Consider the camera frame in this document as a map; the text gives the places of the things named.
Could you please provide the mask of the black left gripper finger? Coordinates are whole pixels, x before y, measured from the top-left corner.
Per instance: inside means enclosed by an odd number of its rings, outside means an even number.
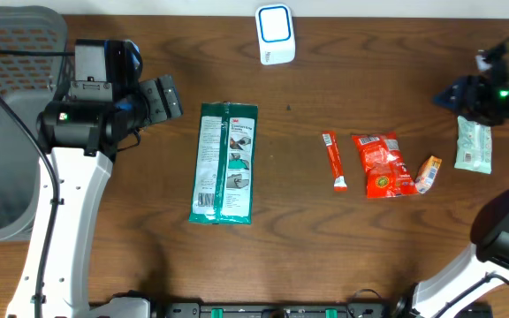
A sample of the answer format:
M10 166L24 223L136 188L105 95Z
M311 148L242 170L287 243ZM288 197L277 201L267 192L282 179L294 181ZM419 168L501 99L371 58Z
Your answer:
M168 101L167 102L167 117L168 119L176 119L181 117L183 110L179 101Z
M176 85L172 76L163 75L157 80L158 84L160 85L160 90L162 91L163 97L166 99L167 103L178 104L178 92L176 90Z

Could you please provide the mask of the pale mint wipes packet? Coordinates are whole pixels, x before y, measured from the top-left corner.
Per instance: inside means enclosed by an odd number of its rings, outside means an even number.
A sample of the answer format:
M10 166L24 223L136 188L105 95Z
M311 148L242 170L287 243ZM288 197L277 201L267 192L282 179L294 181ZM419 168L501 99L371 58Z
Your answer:
M455 169L484 174L492 171L492 135L489 126L457 117L458 139Z

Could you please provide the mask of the small orange white packet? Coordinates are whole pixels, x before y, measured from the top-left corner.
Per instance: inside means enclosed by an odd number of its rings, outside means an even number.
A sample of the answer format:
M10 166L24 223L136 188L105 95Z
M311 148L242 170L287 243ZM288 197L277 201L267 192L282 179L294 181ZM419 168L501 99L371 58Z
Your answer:
M440 169L442 160L431 156L419 169L415 179L415 187L418 193L426 193L432 186Z

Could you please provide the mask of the orange-red snack bag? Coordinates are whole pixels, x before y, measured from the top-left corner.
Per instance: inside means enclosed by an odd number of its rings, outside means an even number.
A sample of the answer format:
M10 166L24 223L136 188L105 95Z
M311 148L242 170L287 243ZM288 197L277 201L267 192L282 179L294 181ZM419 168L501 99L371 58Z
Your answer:
M368 199L415 195L419 192L404 163L395 132L353 135L364 169Z

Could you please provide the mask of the green white packet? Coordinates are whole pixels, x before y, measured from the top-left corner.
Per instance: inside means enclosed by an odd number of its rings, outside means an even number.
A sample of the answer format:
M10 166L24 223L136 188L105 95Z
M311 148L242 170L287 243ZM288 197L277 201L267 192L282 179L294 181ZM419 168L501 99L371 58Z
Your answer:
M258 107L215 102L201 106L188 221L250 224Z

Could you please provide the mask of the thin red stick packet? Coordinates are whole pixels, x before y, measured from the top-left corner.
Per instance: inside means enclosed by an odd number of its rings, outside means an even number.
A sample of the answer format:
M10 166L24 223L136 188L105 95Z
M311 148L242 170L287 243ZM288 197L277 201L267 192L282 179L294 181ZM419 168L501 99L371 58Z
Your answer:
M337 136L333 131L323 131L322 136L334 178L333 188L336 192L344 192L347 190L347 184L338 150Z

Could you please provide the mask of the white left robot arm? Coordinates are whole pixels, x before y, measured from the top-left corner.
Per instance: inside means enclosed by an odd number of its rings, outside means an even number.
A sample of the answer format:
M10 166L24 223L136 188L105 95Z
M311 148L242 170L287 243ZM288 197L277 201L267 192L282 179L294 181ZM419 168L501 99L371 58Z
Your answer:
M34 227L9 317L150 317L151 299L122 293L93 307L88 267L99 205L118 143L128 134L182 114L170 75L114 97L110 83L75 81L72 99L50 102L39 120L48 145L39 161Z

